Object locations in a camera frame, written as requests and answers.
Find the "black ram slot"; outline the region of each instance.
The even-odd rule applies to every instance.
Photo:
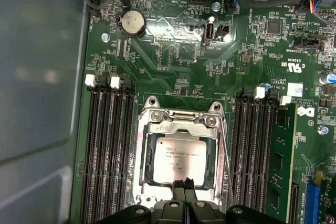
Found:
[[[97,199],[97,210],[96,210],[96,221],[101,220],[105,216],[105,200],[106,200],[106,186],[107,186],[107,163],[109,158],[109,118],[110,118],[110,107],[111,107],[111,89],[108,89],[106,93],[106,102],[103,107],[103,130],[101,131],[100,138],[100,155],[97,159],[97,164],[99,164],[99,185],[98,185],[98,199]]]
[[[248,161],[248,154],[249,154],[249,146],[250,146],[250,134],[251,134],[251,122],[254,120],[254,105],[249,104],[247,107],[246,113],[246,120],[245,120],[245,127],[244,127],[244,135],[242,139],[242,149],[241,149],[241,160],[240,160],[240,167],[241,168],[241,176],[240,176],[240,199],[238,204],[243,205],[247,195],[247,183],[248,183],[248,176],[249,174],[246,172],[247,161]]]
[[[297,223],[298,203],[299,203],[298,200],[299,200],[299,185],[292,182],[291,192],[290,192],[288,224]]]
[[[133,118],[133,97],[129,94],[124,96],[125,99],[125,115],[123,118],[123,124],[121,127],[122,136],[122,152],[121,163],[119,168],[119,190],[118,190],[118,208],[117,211],[124,209],[125,206],[125,189],[127,181],[128,159],[130,149],[130,139],[132,130],[132,118]]]
[[[115,177],[117,176],[115,171],[117,167],[117,156],[119,148],[119,127],[120,127],[120,117],[122,110],[122,95],[120,93],[113,94],[112,98],[112,114],[110,118],[111,124],[111,148],[109,156],[109,179],[107,183],[107,202],[106,202],[106,215],[112,215],[116,212],[117,207],[115,205],[115,194],[116,187],[118,186],[115,182]]]
[[[97,123],[97,111],[98,111],[98,97],[99,95],[96,92],[91,93],[90,100],[90,112],[89,112],[89,122],[88,122],[88,140],[86,143],[86,153],[85,153],[85,175],[83,178],[83,190],[82,190],[82,205],[81,205],[81,215],[80,223],[86,223],[89,213],[89,181],[90,181],[90,172],[91,172],[91,160],[93,156],[93,142],[94,134]]]
[[[244,206],[251,207],[252,195],[253,195],[253,171],[255,167],[255,151],[256,151],[256,141],[257,141],[257,130],[258,130],[258,122],[260,118],[260,105],[255,104],[253,110],[251,111],[251,120],[250,120],[250,132],[249,132],[249,140],[248,145],[246,146],[245,153],[245,197],[244,197]]]

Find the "cpu socket frame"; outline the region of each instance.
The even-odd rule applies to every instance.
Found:
[[[221,131],[221,122],[223,122],[224,132]],[[132,185],[134,202],[152,208],[160,200],[172,199],[170,182],[154,181],[155,150],[158,139],[165,139],[168,142],[174,142],[177,139],[194,141],[195,144],[199,144],[198,141],[206,143],[204,180],[201,185],[195,184],[195,192],[198,200],[212,201],[220,206],[223,200],[225,132],[227,132],[227,123],[223,105],[220,102],[213,102],[208,111],[189,111],[162,108],[157,97],[148,97],[138,117]]]

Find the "white label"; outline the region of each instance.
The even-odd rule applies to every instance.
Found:
[[[315,115],[315,108],[305,108],[305,107],[298,107],[298,115],[299,116],[309,116],[310,118],[313,118]]]
[[[288,83],[287,95],[290,97],[302,97],[303,84],[302,83]]]

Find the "screw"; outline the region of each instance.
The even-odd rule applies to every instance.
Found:
[[[214,2],[211,6],[214,12],[219,12],[221,10],[221,4],[219,2]]]
[[[205,207],[205,204],[204,204],[204,202],[197,202],[196,206],[198,206],[198,207]]]
[[[317,132],[320,134],[320,135],[327,135],[329,133],[329,129],[328,127],[324,126],[324,125],[320,125],[318,128],[317,128]]]
[[[109,42],[110,41],[110,35],[104,33],[101,35],[101,40],[105,43]]]
[[[239,207],[235,207],[234,209],[232,209],[232,211],[239,215],[243,213],[243,211]]]
[[[152,113],[151,118],[152,118],[153,121],[158,122],[162,118],[161,113],[159,113],[158,111],[155,111],[155,112]]]
[[[213,116],[209,116],[206,120],[205,120],[206,124],[209,126],[215,126],[217,123],[217,120],[213,117]]]
[[[135,211],[136,214],[140,215],[143,214],[144,210],[143,209],[138,209]]]

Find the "chip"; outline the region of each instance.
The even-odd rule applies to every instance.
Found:
[[[281,21],[270,20],[267,22],[267,33],[268,34],[280,34],[281,32]]]
[[[242,62],[243,63],[250,63],[250,55],[242,55],[242,57],[241,57],[242,59]]]
[[[204,183],[207,164],[206,143],[188,140],[187,134],[179,138],[159,137],[156,140],[153,180],[171,184],[175,180],[193,178],[195,186]]]

